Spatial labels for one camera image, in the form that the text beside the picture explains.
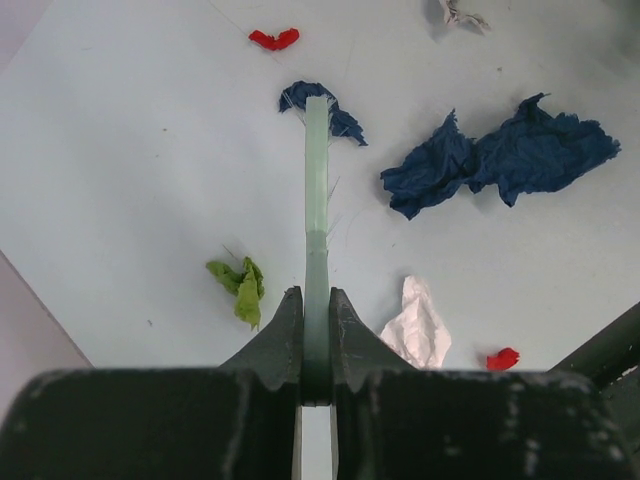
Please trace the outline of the small dark blue paper scrap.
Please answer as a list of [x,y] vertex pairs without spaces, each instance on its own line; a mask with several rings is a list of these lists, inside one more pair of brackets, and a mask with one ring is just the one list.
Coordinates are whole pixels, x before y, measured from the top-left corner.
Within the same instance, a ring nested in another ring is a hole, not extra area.
[[349,138],[360,147],[366,147],[368,142],[364,130],[359,122],[346,110],[340,107],[338,99],[321,83],[298,80],[282,90],[279,98],[279,112],[289,109],[306,111],[307,99],[324,97],[328,102],[329,133],[337,138]]

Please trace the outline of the small green hand brush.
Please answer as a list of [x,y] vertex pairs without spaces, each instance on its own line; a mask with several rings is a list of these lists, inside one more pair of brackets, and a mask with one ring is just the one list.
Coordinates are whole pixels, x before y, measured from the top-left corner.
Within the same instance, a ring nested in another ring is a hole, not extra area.
[[305,406],[331,403],[328,96],[305,103],[305,284],[301,398]]

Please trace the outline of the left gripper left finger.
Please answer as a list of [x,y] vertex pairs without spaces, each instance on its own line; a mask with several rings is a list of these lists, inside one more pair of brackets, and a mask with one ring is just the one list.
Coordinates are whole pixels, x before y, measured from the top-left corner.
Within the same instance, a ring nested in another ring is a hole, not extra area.
[[297,479],[303,306],[217,367],[61,369],[36,376],[1,426],[5,479]]

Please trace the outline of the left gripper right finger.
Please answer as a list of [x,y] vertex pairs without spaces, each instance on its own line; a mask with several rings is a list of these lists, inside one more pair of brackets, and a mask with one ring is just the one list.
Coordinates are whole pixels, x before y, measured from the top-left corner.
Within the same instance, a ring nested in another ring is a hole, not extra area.
[[596,387],[562,371],[411,367],[330,294],[337,479],[631,479]]

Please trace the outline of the large dark blue paper scrap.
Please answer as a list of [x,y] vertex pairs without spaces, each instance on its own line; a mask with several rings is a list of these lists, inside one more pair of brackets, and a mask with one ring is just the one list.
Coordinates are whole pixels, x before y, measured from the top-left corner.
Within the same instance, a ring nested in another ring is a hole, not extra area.
[[539,107],[538,93],[523,100],[499,128],[473,139],[450,112],[401,165],[381,172],[389,206],[411,220],[454,196],[463,185],[477,194],[495,185],[509,207],[520,194],[554,193],[615,158],[620,142],[596,120],[555,116]]

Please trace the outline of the small red scrap top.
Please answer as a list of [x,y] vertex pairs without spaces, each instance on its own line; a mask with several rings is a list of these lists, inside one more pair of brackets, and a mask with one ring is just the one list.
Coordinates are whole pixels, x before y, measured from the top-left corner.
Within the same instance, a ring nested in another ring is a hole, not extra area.
[[296,43],[300,38],[300,32],[296,28],[290,28],[274,36],[260,30],[254,30],[249,34],[248,38],[265,50],[281,51]]

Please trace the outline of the grey paper scrap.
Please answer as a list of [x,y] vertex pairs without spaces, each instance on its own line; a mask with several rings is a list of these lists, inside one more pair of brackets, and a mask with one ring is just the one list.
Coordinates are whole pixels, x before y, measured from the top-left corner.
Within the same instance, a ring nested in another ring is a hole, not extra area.
[[426,0],[423,2],[424,15],[434,37],[445,34],[449,29],[464,28],[484,34],[491,30],[489,23],[479,14],[460,8],[458,1]]

